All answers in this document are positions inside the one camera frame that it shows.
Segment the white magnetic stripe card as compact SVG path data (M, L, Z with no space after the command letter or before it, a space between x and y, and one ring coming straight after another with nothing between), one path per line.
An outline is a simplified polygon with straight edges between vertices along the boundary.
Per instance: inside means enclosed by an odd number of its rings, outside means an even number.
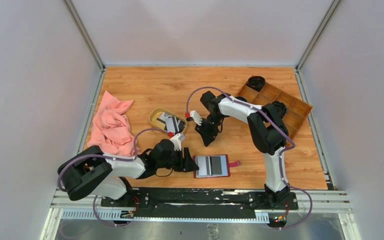
M210 156L196 156L195 163L198 170L195 171L197 178L206 178L211 175Z

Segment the red leather card holder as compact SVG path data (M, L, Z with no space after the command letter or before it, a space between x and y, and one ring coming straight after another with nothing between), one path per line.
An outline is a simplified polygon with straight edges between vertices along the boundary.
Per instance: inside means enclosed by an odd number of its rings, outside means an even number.
M227 154L196 155L194 162L198 166L194 171L196 179L229 177L230 169L241 165L239 160L230 162Z

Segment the black credit card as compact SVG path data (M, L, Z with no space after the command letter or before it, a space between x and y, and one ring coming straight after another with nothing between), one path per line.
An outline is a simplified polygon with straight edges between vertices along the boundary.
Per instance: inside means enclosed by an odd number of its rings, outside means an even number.
M222 171L222 160L220 156L211 156L210 157L210 166L212 175L221 175Z

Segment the oval wooden tray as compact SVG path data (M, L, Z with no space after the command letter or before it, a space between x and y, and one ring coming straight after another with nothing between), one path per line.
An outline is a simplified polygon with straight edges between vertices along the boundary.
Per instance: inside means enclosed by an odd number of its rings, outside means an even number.
M154 109L150 113L148 121L152 127L174 134L183 133L187 128L187 121L185 118L163 107Z

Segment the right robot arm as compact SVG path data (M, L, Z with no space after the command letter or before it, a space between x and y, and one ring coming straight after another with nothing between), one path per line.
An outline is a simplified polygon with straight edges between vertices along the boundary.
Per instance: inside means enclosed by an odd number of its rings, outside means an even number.
M215 96L211 91L203 93L200 102L208 110L208 116L201 117L195 110L187 109L185 117L195 122L195 131L206 147L215 141L225 118L233 117L248 125L254 146L263 154L266 169L265 202L272 209L281 207L291 189L284 162L286 145L291 139L277 108L271 103L248 103L227 93Z

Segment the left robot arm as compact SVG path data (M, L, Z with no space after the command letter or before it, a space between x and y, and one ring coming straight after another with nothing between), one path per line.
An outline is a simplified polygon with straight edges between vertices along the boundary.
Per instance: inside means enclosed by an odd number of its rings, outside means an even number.
M187 147L179 148L168 139L134 156L105 153L93 145L57 169L57 186L71 201L97 195L126 207L132 203L133 193L127 188L125 178L146 179L156 175L159 169L188 173L199 170L199 166Z

